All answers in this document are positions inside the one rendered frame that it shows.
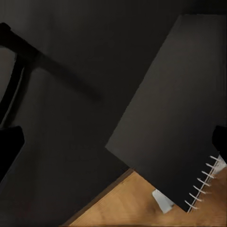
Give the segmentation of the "notebook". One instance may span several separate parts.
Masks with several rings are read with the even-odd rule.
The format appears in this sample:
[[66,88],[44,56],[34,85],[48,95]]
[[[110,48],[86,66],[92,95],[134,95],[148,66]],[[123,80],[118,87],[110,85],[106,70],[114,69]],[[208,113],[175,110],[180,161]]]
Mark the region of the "notebook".
[[105,148],[190,212],[223,163],[216,126],[227,128],[227,14],[179,14]]

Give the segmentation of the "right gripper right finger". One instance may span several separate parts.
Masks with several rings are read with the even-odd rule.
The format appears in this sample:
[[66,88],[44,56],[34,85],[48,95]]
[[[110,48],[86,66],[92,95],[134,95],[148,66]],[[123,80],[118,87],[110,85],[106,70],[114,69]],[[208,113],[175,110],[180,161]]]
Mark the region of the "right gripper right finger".
[[212,143],[227,164],[227,128],[216,126]]

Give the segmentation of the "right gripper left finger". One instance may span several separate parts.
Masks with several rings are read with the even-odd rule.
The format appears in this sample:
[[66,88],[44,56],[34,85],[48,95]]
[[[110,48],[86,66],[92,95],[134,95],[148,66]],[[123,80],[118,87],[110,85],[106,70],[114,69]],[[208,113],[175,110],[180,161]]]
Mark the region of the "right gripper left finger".
[[0,183],[25,143],[21,126],[0,131]]

